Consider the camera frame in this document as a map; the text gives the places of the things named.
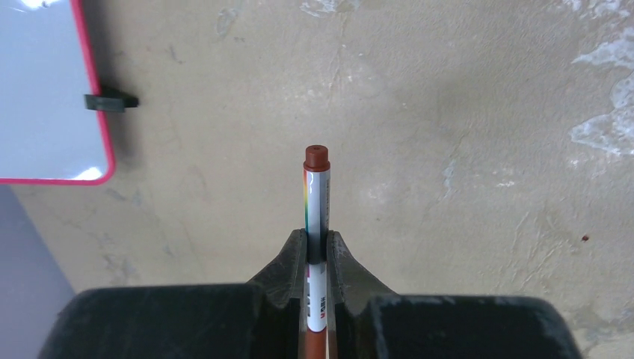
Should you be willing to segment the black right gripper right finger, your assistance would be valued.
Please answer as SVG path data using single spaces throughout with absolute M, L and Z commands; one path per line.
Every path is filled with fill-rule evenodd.
M 526 296 L 400 295 L 328 236 L 335 358 L 580 358 L 551 303 Z

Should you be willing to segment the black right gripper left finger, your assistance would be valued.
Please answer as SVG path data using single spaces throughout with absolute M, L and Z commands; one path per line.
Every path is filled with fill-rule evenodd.
M 40 358 L 296 358 L 306 233 L 245 283 L 90 289 L 58 317 Z

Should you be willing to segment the white whiteboard marker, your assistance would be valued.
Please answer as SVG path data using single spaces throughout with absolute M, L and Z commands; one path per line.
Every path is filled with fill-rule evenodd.
M 327 354 L 327 255 L 330 171 L 304 169 L 304 220 L 307 235 L 305 357 Z

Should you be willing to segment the red marker cap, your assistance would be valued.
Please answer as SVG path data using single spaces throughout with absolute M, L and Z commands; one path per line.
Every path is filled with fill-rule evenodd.
M 325 172 L 330 170 L 328 148 L 323 145 L 310 145 L 305 149 L 305 160 L 303 163 L 305 171 Z

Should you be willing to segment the pink framed whiteboard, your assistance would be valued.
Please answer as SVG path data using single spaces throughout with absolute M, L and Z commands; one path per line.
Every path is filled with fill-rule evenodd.
M 115 170 L 81 1 L 1 3 L 1 182 L 100 185 Z

